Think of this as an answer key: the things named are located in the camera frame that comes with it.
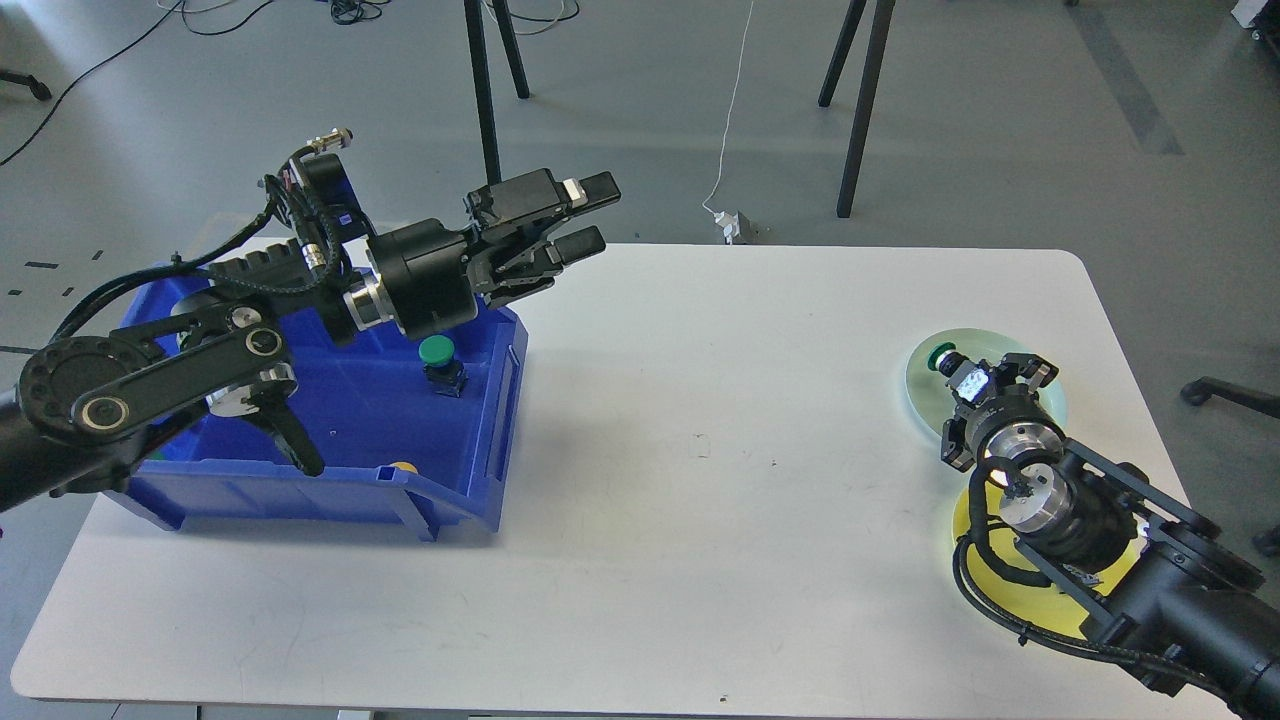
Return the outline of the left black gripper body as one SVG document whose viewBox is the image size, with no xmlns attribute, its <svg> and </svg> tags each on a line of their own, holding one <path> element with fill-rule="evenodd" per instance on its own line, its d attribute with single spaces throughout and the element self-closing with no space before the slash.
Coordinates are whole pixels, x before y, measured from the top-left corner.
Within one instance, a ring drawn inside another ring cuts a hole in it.
<svg viewBox="0 0 1280 720">
<path fill-rule="evenodd" d="M 561 223 L 558 184 L 489 184 L 463 205 L 461 231 L 426 219 L 369 240 L 370 268 L 346 288 L 357 331 L 392 322 L 421 340 L 554 284 L 561 255 L 547 236 Z"/>
</svg>

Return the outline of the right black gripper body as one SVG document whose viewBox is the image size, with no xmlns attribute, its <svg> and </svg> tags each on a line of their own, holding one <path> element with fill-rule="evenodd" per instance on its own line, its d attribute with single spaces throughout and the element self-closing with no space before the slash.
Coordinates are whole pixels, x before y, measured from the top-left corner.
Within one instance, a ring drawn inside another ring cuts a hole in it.
<svg viewBox="0 0 1280 720">
<path fill-rule="evenodd" d="M 1025 468 L 1033 462 L 1056 462 L 1062 456 L 1065 436 L 1033 396 L 996 395 L 980 406 L 959 402 L 943 423 L 940 457 L 957 471 L 969 471 L 980 460 L 1001 457 Z"/>
</svg>

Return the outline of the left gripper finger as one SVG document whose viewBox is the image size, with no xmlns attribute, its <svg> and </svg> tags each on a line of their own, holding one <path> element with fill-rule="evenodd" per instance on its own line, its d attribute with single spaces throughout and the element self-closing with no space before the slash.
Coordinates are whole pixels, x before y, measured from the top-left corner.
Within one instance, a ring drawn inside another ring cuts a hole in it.
<svg viewBox="0 0 1280 720">
<path fill-rule="evenodd" d="M 477 225 L 531 225 L 594 211 L 621 197 L 608 170 L 581 179 L 558 179 L 540 168 L 467 193 L 465 208 Z"/>
<path fill-rule="evenodd" d="M 605 240 L 595 225 L 556 240 L 521 240 L 503 249 L 492 264 L 492 301 L 517 301 L 549 290 L 567 266 L 605 250 Z"/>
</svg>

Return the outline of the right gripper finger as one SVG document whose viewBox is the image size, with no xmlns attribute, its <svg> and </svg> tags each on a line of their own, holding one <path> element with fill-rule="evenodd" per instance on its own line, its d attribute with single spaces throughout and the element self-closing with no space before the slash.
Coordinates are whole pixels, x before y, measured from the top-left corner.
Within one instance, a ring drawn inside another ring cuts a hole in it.
<svg viewBox="0 0 1280 720">
<path fill-rule="evenodd" d="M 946 378 L 946 386 L 959 402 L 980 406 L 996 395 L 995 370 L 984 359 L 968 357 L 952 377 Z"/>
<path fill-rule="evenodd" d="M 1059 366 L 1036 354 L 1005 354 L 1000 360 L 1000 395 L 1033 396 L 1053 383 Z"/>
</svg>

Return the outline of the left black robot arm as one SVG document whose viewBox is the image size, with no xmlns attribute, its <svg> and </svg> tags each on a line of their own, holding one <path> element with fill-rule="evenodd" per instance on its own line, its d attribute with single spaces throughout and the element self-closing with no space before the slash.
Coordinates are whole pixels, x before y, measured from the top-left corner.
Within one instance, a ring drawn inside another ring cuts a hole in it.
<svg viewBox="0 0 1280 720">
<path fill-rule="evenodd" d="M 337 345 L 385 323 L 424 340 L 605 249 L 594 225 L 553 232 L 620 201 L 609 172 L 531 170 L 470 192 L 463 229 L 430 218 L 378 233 L 337 156 L 352 138 L 334 128 L 294 150 L 262 178 L 264 210 L 211 252 L 120 275 L 72 309 L 3 395 L 4 510 L 125 489 L 210 414 L 247 421 L 316 477 L 325 462 L 288 404 L 283 316 L 317 311 Z"/>
</svg>

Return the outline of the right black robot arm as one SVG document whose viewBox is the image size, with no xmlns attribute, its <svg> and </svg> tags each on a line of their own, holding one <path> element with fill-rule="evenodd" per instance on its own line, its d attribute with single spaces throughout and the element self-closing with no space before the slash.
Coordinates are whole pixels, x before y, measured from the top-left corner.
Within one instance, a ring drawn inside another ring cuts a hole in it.
<svg viewBox="0 0 1280 720">
<path fill-rule="evenodd" d="M 1260 570 L 1219 543 L 1219 527 L 1134 465 L 1068 437 L 1041 404 L 1059 374 L 1043 357 L 991 364 L 942 343 L 927 365 L 955 402 L 942 461 L 969 475 L 969 527 L 951 559 L 966 602 L 1023 644 L 1121 667 L 1162 694 L 1197 687 L 1243 719 L 1275 719 L 1277 610 L 1257 597 Z M 996 603 L 972 575 L 972 553 L 1004 582 L 1070 597 L 1085 611 L 1079 637 Z"/>
</svg>

